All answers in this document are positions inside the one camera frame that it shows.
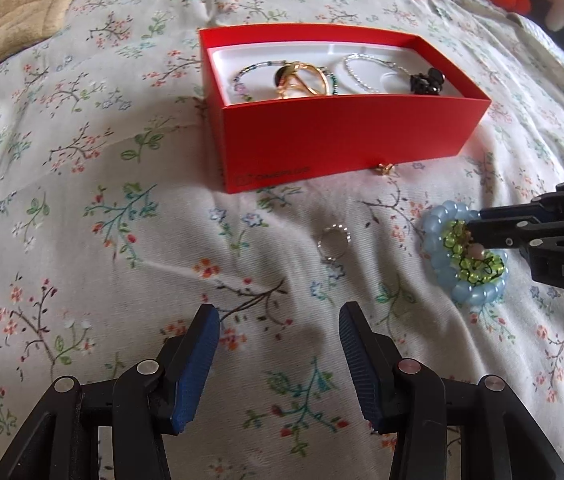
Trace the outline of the floral white bedspread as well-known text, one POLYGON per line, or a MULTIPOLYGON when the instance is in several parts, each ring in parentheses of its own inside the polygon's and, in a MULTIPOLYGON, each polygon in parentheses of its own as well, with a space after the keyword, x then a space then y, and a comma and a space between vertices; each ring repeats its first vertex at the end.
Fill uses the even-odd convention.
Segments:
POLYGON ((564 461, 564 291, 508 256, 504 295, 460 306, 425 212, 526 203, 564 181, 564 51, 486 0, 75 0, 0 65, 0 458, 53 379, 154 356, 200 304, 223 317, 177 479, 384 479, 337 335, 359 302, 437 374, 505 378, 564 461), (424 37, 491 100, 460 155, 230 195, 198 33, 283 22, 424 37))

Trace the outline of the small gold earring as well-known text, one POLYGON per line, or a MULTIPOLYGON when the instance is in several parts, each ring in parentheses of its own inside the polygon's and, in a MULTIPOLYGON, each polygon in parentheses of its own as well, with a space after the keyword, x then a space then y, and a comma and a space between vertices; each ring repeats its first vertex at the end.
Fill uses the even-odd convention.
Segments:
POLYGON ((393 169, 395 168, 396 166, 393 164, 378 164, 374 168, 374 171, 376 172, 376 174, 379 174, 380 176, 388 176, 388 174, 390 174, 390 172, 393 171, 393 169))

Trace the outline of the red open cardboard box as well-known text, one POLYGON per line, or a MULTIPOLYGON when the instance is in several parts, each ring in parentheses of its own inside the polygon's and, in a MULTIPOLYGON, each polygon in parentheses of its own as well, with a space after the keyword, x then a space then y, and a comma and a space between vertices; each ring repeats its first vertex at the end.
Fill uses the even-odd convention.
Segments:
POLYGON ((199 33, 211 131, 224 188, 239 193, 378 164, 454 156, 491 100, 449 58, 419 36, 326 24, 251 24, 199 33), (407 77, 359 65, 383 88, 355 92, 343 57, 360 52, 413 73, 446 76, 439 96, 414 96, 407 77), (281 99, 280 62, 322 65, 337 79, 333 96, 281 99))

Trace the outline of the black bead cluster ornament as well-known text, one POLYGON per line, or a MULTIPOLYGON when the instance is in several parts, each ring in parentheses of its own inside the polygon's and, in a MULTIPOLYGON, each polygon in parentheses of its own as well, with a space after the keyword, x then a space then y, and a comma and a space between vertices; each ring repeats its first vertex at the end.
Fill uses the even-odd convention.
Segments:
POLYGON ((426 74, 410 75, 410 91, 416 96, 439 96, 445 81, 444 73, 431 67, 426 74))

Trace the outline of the gold bangle with charm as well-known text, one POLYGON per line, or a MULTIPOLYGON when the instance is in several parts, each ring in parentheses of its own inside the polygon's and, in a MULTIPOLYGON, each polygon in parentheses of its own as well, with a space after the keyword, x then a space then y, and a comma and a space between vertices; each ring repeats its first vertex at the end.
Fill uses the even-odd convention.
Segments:
POLYGON ((336 90, 336 84, 325 68, 300 61, 284 62, 276 71, 273 81, 281 99, 331 96, 336 90))

